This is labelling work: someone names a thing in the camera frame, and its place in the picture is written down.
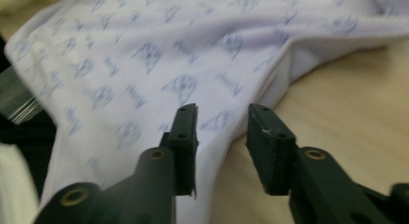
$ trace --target white cloth with blue print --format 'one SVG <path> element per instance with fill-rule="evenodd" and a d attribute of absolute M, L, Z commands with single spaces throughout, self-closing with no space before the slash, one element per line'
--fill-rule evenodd
<path fill-rule="evenodd" d="M 58 126 L 42 204 L 64 186 L 132 174 L 176 110 L 199 106 L 198 197 L 178 223 L 207 223 L 212 186 L 247 106 L 273 106 L 313 67 L 409 37 L 409 0 L 63 0 L 9 41 L 18 75 Z"/>

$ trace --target gray metal object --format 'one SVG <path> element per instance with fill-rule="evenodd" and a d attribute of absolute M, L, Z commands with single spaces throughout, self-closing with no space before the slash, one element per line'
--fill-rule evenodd
<path fill-rule="evenodd" d="M 0 73 L 0 113 L 18 125 L 30 120 L 42 108 L 15 74 L 13 67 Z"/>

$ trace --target wooden table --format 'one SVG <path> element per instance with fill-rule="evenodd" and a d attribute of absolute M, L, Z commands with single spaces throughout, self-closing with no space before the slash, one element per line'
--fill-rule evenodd
<path fill-rule="evenodd" d="M 329 152 L 353 181 L 383 194 L 409 182 L 409 42 L 313 70 L 274 110 L 300 147 Z M 232 144 L 221 168 L 211 223 L 293 223 L 288 198 L 263 193 L 245 143 Z"/>

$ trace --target light wood surface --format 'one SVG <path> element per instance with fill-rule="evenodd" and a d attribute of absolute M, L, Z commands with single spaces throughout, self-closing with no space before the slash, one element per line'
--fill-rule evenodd
<path fill-rule="evenodd" d="M 35 0 L 0 13 L 8 39 L 39 9 L 57 0 Z M 358 183 L 384 194 L 409 182 L 409 42 L 353 53 L 296 81 L 274 107 L 299 146 L 328 151 Z M 212 224 L 293 223 L 287 197 L 263 193 L 256 169 L 236 140 L 217 178 Z"/>

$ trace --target patterned cloth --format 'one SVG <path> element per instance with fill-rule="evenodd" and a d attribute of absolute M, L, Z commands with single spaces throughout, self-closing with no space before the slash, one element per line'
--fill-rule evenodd
<path fill-rule="evenodd" d="M 323 62 L 409 36 L 409 0 L 63 0 L 7 45 L 58 126 L 42 204 L 73 182 L 132 174 L 176 110 L 199 106 L 198 198 L 178 223 L 206 223 L 247 106 L 273 106 Z"/>

